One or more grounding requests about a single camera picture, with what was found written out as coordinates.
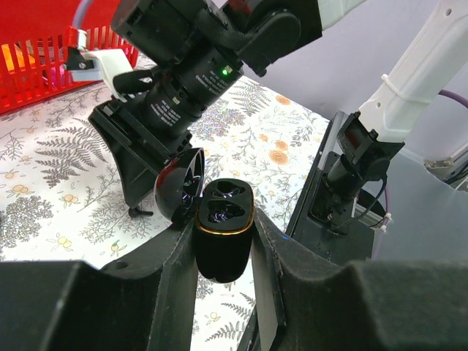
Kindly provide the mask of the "glossy black gold-trimmed case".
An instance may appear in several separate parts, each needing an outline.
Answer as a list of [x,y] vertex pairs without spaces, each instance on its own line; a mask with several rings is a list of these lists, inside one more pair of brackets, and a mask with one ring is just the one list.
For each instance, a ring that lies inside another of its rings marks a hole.
[[191,148],[173,157],[156,177],[159,212],[181,227],[192,219],[192,245],[198,271],[220,284],[244,273],[252,245],[254,195],[236,178],[205,184],[205,154]]

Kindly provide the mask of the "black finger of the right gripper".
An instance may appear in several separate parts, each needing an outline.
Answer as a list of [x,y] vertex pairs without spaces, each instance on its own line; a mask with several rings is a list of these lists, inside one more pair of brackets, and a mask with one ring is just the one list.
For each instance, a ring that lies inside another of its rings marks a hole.
[[170,157],[170,149],[159,140],[138,140],[125,144],[111,138],[109,150],[121,179],[125,203],[135,208],[154,187],[156,177]]

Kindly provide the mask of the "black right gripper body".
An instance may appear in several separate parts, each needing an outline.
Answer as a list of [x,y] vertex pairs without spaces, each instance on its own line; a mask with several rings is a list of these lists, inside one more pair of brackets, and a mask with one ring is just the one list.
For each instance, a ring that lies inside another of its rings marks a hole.
[[169,67],[133,69],[113,79],[127,101],[112,96],[90,122],[108,148],[111,138],[127,145],[157,139],[176,154],[188,144],[190,126],[242,76],[242,66],[231,52],[207,47]]

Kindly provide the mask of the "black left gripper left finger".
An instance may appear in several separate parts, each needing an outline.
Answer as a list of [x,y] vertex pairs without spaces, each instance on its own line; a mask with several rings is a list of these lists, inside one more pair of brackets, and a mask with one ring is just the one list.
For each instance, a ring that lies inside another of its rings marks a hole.
[[101,269],[1,264],[3,350],[188,350],[197,289],[191,222]]

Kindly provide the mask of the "black wireless earbud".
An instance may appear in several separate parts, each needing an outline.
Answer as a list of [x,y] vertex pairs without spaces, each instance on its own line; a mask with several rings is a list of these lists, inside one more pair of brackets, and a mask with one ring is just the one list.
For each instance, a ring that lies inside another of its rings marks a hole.
[[131,218],[136,218],[136,217],[139,217],[139,216],[153,216],[154,215],[154,212],[153,211],[144,211],[144,210],[141,210],[139,207],[135,207],[135,208],[130,208],[128,210],[128,214]]

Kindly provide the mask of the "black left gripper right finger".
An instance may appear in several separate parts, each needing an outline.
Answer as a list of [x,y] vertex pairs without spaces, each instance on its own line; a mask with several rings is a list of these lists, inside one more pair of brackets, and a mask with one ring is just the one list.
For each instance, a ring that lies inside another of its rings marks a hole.
[[465,350],[467,263],[336,265],[254,216],[256,305],[240,350]]

